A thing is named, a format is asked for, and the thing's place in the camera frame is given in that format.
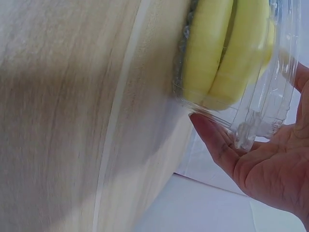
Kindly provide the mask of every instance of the palm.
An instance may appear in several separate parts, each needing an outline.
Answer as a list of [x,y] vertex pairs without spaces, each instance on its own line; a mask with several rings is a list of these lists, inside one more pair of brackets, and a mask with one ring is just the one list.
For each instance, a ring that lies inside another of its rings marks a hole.
[[271,141],[240,157],[233,179],[249,196],[298,213],[309,205],[309,147],[293,147],[293,129],[283,128],[275,143]]
[[249,196],[309,218],[309,69],[298,67],[295,88],[302,93],[294,125],[249,153],[236,150],[223,128],[194,114],[191,120],[213,160]]

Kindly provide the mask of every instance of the clear plastic container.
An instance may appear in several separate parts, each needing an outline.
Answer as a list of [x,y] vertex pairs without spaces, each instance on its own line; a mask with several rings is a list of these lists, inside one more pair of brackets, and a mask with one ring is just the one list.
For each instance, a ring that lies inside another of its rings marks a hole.
[[257,136],[271,139],[290,108],[300,0],[227,2],[192,1],[175,59],[174,93],[229,129],[236,148],[249,151]]

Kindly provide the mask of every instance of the yellow banana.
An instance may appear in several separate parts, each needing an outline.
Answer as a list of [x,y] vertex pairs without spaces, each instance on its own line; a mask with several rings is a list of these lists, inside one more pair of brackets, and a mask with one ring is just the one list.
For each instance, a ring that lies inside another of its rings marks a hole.
[[239,101],[272,57],[269,17],[268,0],[200,0],[183,65],[184,98],[211,110]]
[[267,29],[269,17],[268,0],[238,0],[230,42],[209,91],[210,100],[206,99],[204,106],[213,110],[226,109],[239,101],[248,81],[259,76],[265,43],[273,42],[274,32],[268,33]]
[[201,104],[218,71],[233,0],[199,0],[183,65],[183,96]]

